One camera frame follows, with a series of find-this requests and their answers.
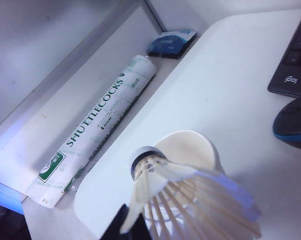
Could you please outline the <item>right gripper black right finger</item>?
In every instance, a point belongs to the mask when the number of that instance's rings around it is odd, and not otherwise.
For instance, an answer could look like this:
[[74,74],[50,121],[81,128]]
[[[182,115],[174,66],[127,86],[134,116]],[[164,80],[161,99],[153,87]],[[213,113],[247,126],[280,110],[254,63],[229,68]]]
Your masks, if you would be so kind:
[[139,214],[137,220],[132,227],[132,239],[133,240],[152,240],[151,234],[146,225],[144,216]]

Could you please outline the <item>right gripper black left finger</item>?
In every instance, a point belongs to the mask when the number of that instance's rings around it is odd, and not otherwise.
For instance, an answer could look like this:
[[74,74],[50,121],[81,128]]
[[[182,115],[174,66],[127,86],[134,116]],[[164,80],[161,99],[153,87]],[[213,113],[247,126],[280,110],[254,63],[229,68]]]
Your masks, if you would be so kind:
[[101,236],[100,240],[128,240],[129,236],[127,233],[120,233],[120,228],[123,225],[129,208],[126,204],[123,204],[111,223],[109,224],[108,228],[105,230],[103,235]]

